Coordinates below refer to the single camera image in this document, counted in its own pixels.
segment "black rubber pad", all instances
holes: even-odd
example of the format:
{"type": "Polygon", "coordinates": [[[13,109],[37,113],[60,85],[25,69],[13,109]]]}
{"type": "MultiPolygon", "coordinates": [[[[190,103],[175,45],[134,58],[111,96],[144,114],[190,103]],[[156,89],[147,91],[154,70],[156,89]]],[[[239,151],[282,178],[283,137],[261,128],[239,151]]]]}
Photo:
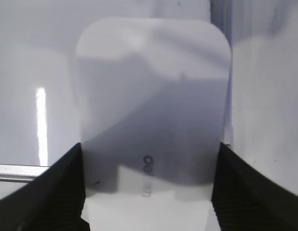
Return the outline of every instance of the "black rubber pad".
{"type": "Polygon", "coordinates": [[[212,203],[222,231],[298,231],[298,196],[221,144],[212,203]]]}

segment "glossy white panel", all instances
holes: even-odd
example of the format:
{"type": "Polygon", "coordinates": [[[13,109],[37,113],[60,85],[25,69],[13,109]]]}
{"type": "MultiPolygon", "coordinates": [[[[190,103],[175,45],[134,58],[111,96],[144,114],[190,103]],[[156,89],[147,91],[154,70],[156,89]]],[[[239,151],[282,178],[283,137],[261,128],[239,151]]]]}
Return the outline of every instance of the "glossy white panel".
{"type": "Polygon", "coordinates": [[[91,228],[204,231],[226,38],[196,20],[108,18],[88,27],[76,54],[91,228]]]}
{"type": "Polygon", "coordinates": [[[210,4],[0,0],[0,164],[51,165],[80,141],[75,48],[83,31],[107,16],[209,21],[210,4]]]}
{"type": "Polygon", "coordinates": [[[233,0],[234,151],[298,195],[298,0],[233,0]]]}

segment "white wall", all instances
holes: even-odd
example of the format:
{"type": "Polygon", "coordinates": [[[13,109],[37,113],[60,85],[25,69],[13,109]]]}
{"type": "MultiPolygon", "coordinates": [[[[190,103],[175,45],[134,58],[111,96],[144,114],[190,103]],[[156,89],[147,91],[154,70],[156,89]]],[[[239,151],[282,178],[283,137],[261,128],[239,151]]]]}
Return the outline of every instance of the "white wall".
{"type": "Polygon", "coordinates": [[[234,150],[298,195],[298,0],[233,0],[234,150]]]}
{"type": "Polygon", "coordinates": [[[52,165],[80,141],[75,47],[91,23],[109,16],[209,21],[210,4],[209,0],[0,0],[0,164],[52,165]],[[41,129],[38,89],[46,96],[41,129]]]}

